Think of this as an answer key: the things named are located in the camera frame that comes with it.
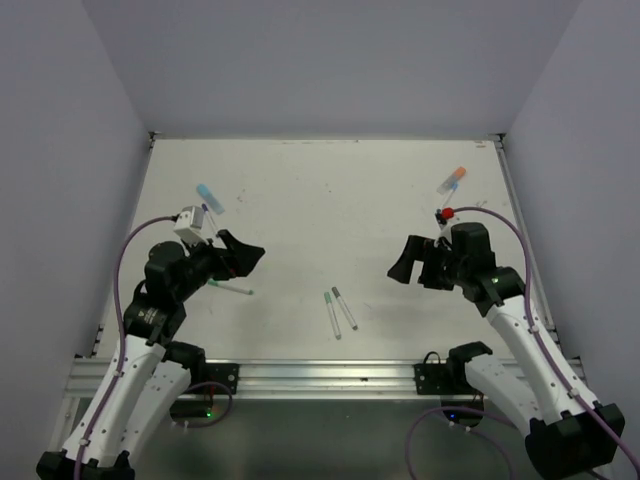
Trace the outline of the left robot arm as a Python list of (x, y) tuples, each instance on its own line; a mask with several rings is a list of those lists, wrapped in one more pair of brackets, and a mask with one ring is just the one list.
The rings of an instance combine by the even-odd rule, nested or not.
[(42, 454), (41, 479), (132, 479), (134, 461), (183, 393), (227, 386), (208, 379), (201, 348), (175, 341), (185, 303), (209, 281), (248, 276), (262, 247), (218, 234), (223, 244), (195, 232), (155, 245), (132, 302), (116, 312), (119, 341), (84, 416), (58, 451)]

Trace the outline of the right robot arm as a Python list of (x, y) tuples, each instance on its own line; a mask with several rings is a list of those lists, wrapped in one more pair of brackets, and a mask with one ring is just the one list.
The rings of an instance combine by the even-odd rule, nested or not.
[(525, 284), (497, 264), (480, 223), (445, 228), (438, 239), (408, 237), (389, 278), (409, 283), (416, 262), (428, 289), (460, 288), (504, 340), (524, 377), (508, 372), (481, 342), (452, 349), (445, 379), (451, 389), (488, 396), (524, 439), (527, 455), (545, 479), (565, 479), (610, 463), (625, 419), (616, 404), (602, 404), (574, 372), (535, 317)]

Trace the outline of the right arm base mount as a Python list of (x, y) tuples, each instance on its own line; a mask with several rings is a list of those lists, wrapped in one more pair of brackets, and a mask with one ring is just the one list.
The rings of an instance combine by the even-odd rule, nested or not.
[(414, 384), (419, 396), (434, 396), (441, 406), (484, 410), (484, 395), (454, 375), (447, 361), (436, 351), (429, 351), (413, 365)]

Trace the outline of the blue pen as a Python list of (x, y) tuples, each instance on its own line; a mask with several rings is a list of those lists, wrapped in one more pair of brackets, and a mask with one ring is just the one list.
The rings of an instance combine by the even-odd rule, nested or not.
[(442, 211), (449, 206), (453, 195), (458, 189), (458, 186), (459, 186), (459, 183), (456, 182), (452, 184), (451, 187), (445, 192), (445, 194), (443, 195), (443, 198), (441, 199), (441, 202), (438, 205), (438, 210)]

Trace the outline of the green capped pen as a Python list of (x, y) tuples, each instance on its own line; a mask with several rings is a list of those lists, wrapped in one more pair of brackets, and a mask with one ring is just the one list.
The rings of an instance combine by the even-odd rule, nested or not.
[(332, 298), (329, 292), (324, 293), (324, 300), (327, 308), (327, 312), (329, 315), (332, 331), (336, 340), (340, 340), (342, 338), (341, 329), (337, 320), (335, 308), (332, 302)]

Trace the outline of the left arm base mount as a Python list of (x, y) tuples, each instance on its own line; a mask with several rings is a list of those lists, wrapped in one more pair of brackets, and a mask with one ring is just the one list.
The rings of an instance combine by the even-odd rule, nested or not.
[(187, 428), (204, 428), (224, 420), (237, 393), (239, 365), (206, 363), (200, 376), (170, 407), (170, 417)]

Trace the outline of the grey capped pen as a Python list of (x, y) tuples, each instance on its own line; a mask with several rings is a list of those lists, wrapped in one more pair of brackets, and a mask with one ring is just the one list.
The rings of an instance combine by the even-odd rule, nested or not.
[(357, 322), (356, 322), (353, 314), (351, 313), (348, 305), (346, 304), (343, 296), (341, 295), (340, 291), (338, 290), (337, 287), (333, 287), (332, 288), (332, 292), (333, 292), (334, 297), (335, 297), (337, 303), (339, 304), (340, 309), (342, 310), (342, 312), (343, 312), (343, 314), (344, 314), (344, 316), (345, 316), (350, 328), (352, 330), (354, 330), (354, 331), (357, 331), (358, 330)]

